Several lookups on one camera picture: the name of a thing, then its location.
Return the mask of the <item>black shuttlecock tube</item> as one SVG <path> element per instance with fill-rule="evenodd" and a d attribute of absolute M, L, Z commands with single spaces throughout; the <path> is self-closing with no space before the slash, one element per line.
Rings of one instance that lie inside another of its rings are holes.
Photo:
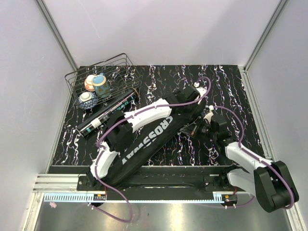
<path fill-rule="evenodd" d="M 95 129 L 103 125 L 115 111 L 122 111 L 139 97 L 139 89 L 129 89 L 121 95 L 111 99 L 98 112 L 77 126 L 77 131 L 82 136 L 88 136 Z"/>

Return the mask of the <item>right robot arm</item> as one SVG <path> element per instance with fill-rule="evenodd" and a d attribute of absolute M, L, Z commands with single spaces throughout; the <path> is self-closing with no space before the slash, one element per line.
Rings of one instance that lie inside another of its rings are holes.
<path fill-rule="evenodd" d="M 196 139 L 211 139 L 220 156 L 237 163 L 218 179 L 222 190 L 243 189 L 268 213 L 280 208 L 290 209 L 298 202 L 299 194 L 287 165 L 263 158 L 240 144 L 228 131 L 224 116 L 199 117 L 181 132 Z"/>

